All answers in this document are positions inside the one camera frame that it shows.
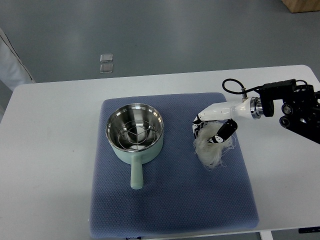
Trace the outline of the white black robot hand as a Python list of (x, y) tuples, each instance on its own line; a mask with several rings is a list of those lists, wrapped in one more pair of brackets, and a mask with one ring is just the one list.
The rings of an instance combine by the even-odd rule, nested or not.
[(211, 133), (206, 139), (210, 144), (221, 144), (231, 137), (237, 130), (238, 125), (235, 122), (238, 118), (250, 119), (251, 101), (228, 101), (213, 103), (197, 114), (192, 123), (192, 132), (195, 138), (198, 138), (200, 130), (205, 127), (205, 123), (224, 121), (224, 124), (216, 133)]

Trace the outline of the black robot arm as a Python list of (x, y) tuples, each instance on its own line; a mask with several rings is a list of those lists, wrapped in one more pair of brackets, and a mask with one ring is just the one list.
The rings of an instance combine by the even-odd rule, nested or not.
[(274, 115), (274, 101), (283, 102), (280, 125), (315, 143), (320, 142), (320, 92), (314, 86), (301, 80), (290, 79), (266, 83), (252, 90), (259, 94), (265, 117)]

